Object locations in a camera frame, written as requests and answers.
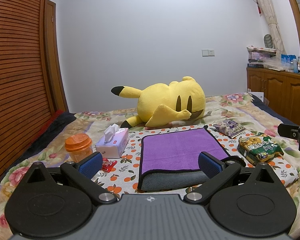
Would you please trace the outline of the small red snack wrapper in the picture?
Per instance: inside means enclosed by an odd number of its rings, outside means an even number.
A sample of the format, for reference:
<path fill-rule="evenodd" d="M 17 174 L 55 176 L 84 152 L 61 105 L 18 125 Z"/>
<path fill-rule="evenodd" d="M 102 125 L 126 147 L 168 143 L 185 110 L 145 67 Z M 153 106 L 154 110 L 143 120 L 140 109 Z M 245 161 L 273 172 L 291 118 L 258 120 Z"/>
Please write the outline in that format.
<path fill-rule="evenodd" d="M 101 170 L 103 172 L 109 173 L 112 171 L 113 167 L 117 164 L 117 160 L 109 160 L 107 158 L 102 159 Z"/>

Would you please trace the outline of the pink tissue box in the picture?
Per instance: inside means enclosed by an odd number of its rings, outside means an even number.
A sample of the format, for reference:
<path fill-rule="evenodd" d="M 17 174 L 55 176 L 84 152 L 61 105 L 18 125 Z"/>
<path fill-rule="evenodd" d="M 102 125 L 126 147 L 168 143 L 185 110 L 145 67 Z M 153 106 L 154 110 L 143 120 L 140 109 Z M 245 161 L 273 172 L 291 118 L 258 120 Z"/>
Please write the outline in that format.
<path fill-rule="evenodd" d="M 104 158 L 119 159 L 128 142 L 128 128 L 120 128 L 119 125 L 113 124 L 104 131 L 95 148 Z"/>

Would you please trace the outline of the stack of boxes on cabinet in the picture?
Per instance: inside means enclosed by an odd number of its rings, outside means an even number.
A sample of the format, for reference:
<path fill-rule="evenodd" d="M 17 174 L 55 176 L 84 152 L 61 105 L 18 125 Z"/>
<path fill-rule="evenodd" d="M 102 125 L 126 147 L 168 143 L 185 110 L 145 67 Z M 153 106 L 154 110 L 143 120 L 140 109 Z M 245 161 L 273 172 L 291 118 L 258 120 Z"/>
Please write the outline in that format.
<path fill-rule="evenodd" d="M 263 68 L 265 61 L 276 57 L 276 49 L 273 48 L 247 46 L 247 51 L 249 53 L 247 67 L 251 68 Z"/>

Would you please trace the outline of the green yellow snack bag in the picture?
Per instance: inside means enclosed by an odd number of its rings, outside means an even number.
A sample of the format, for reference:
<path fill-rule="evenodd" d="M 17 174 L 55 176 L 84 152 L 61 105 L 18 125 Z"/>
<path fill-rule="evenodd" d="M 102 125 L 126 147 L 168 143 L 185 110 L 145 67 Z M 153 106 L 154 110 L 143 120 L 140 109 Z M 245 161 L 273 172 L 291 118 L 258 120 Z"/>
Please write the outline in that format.
<path fill-rule="evenodd" d="M 280 145 L 266 134 L 240 138 L 237 149 L 254 166 L 258 163 L 265 163 L 275 157 L 283 156 L 283 150 Z"/>

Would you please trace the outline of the orange lidded plastic cup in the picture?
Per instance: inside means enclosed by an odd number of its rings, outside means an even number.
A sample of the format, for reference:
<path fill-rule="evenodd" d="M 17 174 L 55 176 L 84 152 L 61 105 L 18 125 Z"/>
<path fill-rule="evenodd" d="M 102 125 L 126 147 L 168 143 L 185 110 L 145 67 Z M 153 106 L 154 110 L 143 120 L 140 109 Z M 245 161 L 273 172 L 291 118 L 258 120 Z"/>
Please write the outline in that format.
<path fill-rule="evenodd" d="M 92 139 L 85 133 L 79 133 L 65 140 L 65 149 L 70 158 L 78 163 L 93 153 Z"/>

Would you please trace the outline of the white wall switch plate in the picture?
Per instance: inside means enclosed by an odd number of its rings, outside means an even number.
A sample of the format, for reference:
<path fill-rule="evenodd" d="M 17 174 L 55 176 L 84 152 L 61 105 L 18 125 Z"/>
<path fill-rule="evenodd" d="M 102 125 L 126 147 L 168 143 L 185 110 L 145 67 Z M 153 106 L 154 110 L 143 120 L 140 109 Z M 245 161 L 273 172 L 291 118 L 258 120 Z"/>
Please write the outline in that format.
<path fill-rule="evenodd" d="M 215 56 L 214 49 L 202 49 L 202 57 Z"/>

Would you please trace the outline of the yellow Pikachu plush toy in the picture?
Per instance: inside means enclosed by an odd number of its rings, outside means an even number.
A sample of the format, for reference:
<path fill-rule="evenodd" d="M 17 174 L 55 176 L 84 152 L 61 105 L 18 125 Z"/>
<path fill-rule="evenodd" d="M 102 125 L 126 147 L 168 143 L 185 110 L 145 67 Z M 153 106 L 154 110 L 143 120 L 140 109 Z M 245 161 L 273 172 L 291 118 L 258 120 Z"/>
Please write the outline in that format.
<path fill-rule="evenodd" d="M 144 123 L 146 127 L 164 127 L 174 121 L 196 121 L 203 117 L 206 98 L 203 89 L 190 76 L 180 82 L 156 83 L 140 90 L 116 86 L 111 92 L 122 98 L 138 99 L 137 115 L 126 119 L 122 128 Z"/>

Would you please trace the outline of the beige tied curtain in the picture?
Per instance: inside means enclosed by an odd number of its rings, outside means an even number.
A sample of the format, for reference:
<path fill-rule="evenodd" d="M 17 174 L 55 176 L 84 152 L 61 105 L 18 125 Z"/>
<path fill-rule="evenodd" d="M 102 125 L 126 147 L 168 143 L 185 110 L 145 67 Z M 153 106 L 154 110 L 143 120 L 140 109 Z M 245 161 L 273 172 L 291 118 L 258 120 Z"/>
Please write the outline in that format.
<path fill-rule="evenodd" d="M 274 48 L 276 49 L 277 57 L 281 57 L 282 54 L 286 53 L 279 24 L 277 22 L 277 17 L 274 9 L 272 0 L 257 0 L 258 5 L 261 8 L 261 11 L 266 18 L 270 35 L 273 38 Z"/>

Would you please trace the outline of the floral bed blanket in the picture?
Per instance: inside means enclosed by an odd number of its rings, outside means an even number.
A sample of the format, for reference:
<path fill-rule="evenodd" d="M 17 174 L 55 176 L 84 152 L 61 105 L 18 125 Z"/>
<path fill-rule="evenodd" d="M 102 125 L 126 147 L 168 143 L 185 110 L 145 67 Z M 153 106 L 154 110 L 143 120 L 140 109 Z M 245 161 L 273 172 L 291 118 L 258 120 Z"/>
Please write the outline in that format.
<path fill-rule="evenodd" d="M 34 142 L 22 158 L 14 164 L 0 182 L 0 239 L 9 239 L 11 231 L 4 215 L 5 205 L 19 181 L 35 161 L 41 161 L 49 167 L 58 167 L 69 160 L 64 144 L 66 138 L 77 133 L 87 133 L 93 142 L 97 142 L 104 130 L 111 124 L 120 124 L 126 118 L 134 116 L 135 109 L 121 109 L 109 112 L 81 112 L 63 114 L 58 117 L 47 131 Z M 291 228 L 290 236 L 300 236 L 300 151 L 295 140 L 279 137 L 277 127 L 285 119 L 269 109 L 260 99 L 248 94 L 229 94 L 212 96 L 206 100 L 206 111 L 202 119 L 190 125 L 175 124 L 172 131 L 201 128 L 224 119 L 232 119 L 245 127 L 244 136 L 260 133 L 273 138 L 283 150 L 283 156 L 270 164 L 282 183 L 287 187 L 297 207 L 297 217 Z M 125 193 L 137 193 L 139 166 L 141 157 L 141 139 L 149 131 L 143 126 L 129 132 L 129 142 L 114 168 L 106 173 L 98 172 L 93 181 L 120 196 Z"/>

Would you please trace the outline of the purple and grey towel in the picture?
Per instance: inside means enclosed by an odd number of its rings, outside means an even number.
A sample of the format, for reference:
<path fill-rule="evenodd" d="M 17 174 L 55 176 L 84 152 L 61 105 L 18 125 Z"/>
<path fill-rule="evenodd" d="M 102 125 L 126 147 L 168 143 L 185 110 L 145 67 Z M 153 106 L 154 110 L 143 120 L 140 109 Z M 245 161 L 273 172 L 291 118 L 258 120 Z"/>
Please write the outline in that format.
<path fill-rule="evenodd" d="M 236 156 L 221 146 L 207 126 L 143 137 L 138 190 L 176 190 L 206 182 L 208 177 L 198 164 L 202 152 L 219 160 Z"/>

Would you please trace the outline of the purple snack packet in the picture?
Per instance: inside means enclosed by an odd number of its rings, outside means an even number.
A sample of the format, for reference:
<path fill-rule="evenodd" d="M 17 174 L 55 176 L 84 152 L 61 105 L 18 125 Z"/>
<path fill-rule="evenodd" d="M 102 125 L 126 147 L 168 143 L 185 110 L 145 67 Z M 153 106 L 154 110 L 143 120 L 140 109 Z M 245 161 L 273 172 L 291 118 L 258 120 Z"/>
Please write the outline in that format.
<path fill-rule="evenodd" d="M 213 127 L 230 139 L 234 139 L 245 131 L 245 127 L 231 119 L 225 119 L 219 123 L 213 124 Z"/>

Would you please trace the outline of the small grey desk fan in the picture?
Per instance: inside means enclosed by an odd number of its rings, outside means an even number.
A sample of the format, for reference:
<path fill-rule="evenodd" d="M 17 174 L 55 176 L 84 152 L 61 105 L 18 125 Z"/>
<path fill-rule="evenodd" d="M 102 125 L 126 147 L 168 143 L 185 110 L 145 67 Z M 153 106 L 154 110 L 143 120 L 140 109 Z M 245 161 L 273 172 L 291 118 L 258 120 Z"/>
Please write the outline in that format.
<path fill-rule="evenodd" d="M 264 45 L 266 48 L 274 49 L 273 38 L 270 34 L 266 34 L 263 39 L 264 39 Z"/>

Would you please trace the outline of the blue box on cabinet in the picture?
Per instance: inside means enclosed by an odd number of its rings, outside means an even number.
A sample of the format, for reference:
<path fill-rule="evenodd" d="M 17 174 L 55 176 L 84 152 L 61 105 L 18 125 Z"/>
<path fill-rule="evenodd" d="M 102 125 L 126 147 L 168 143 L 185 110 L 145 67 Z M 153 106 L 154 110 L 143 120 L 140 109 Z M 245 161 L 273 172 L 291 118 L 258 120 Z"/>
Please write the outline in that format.
<path fill-rule="evenodd" d="M 281 63 L 286 69 L 293 69 L 293 61 L 296 59 L 296 55 L 281 55 Z"/>

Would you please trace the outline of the wooden sideboard cabinet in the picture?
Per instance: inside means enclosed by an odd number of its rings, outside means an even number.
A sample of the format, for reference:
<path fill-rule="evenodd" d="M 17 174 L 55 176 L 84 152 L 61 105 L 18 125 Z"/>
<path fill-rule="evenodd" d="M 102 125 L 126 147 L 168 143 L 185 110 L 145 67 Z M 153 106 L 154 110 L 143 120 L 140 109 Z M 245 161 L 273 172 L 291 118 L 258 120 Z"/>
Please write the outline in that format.
<path fill-rule="evenodd" d="M 300 74 L 248 67 L 247 89 L 264 93 L 272 110 L 300 125 Z"/>

